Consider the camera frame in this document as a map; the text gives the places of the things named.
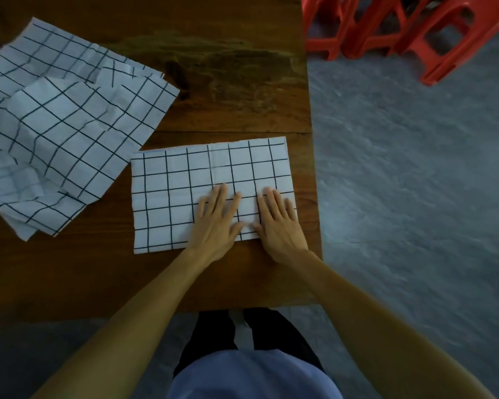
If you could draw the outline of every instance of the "black pants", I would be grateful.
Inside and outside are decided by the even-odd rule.
[[[324,370],[309,343],[279,312],[268,308],[248,308],[244,310],[244,319],[252,329],[255,350],[279,349]],[[174,370],[174,378],[203,356],[220,350],[237,350],[234,340],[235,324],[227,310],[200,312],[192,337]]]

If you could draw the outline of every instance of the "forearm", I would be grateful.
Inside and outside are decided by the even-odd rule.
[[[385,399],[493,398],[464,367],[316,255],[296,254],[292,267],[329,315],[360,370]]]
[[[175,309],[204,267],[192,251],[184,251],[128,301],[33,398],[131,396]]]

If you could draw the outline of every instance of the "wooden table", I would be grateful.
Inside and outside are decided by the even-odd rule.
[[[286,135],[299,220],[321,254],[300,0],[0,0],[0,45],[31,16],[166,73],[180,97],[146,149]],[[133,254],[128,166],[52,238],[0,219],[0,318],[111,316],[178,250]],[[312,296],[258,240],[237,242],[182,311],[306,304]]]

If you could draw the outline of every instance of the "white grid fabric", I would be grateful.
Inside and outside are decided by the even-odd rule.
[[[29,227],[56,235],[102,197],[178,93],[159,71],[32,19],[0,49],[0,215],[22,239]]]
[[[131,171],[136,254],[187,246],[197,202],[214,185],[228,185],[228,200],[242,193],[233,222],[260,222],[256,194],[266,187],[278,189],[295,207],[285,137],[138,152]],[[245,227],[236,240],[254,238]]]

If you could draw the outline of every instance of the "floor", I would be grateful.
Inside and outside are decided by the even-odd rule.
[[[499,399],[499,34],[433,87],[413,58],[309,60],[324,258]],[[323,310],[282,308],[345,398],[377,398]],[[134,395],[159,398],[195,315]],[[105,320],[0,329],[0,398],[26,398]]]

